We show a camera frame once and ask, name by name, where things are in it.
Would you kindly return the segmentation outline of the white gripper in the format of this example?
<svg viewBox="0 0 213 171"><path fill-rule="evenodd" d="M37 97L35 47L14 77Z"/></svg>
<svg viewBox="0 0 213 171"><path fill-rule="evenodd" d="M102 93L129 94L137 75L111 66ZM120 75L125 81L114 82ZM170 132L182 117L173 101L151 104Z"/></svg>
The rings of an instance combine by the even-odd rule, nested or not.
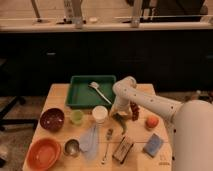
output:
<svg viewBox="0 0 213 171"><path fill-rule="evenodd" d="M132 116L132 112L130 111L130 101L119 96L115 97L114 103L110 110L110 115L113 116L118 112L124 112L128 117Z"/></svg>

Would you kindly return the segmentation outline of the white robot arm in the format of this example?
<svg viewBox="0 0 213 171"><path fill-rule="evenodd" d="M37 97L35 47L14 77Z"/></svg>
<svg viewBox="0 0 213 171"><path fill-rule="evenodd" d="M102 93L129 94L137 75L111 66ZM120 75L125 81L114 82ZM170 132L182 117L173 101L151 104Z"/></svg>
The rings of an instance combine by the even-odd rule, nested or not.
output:
<svg viewBox="0 0 213 171"><path fill-rule="evenodd" d="M213 105L203 100L181 103L137 89L134 77L117 81L110 114L134 102L173 124L172 171L213 171Z"/></svg>

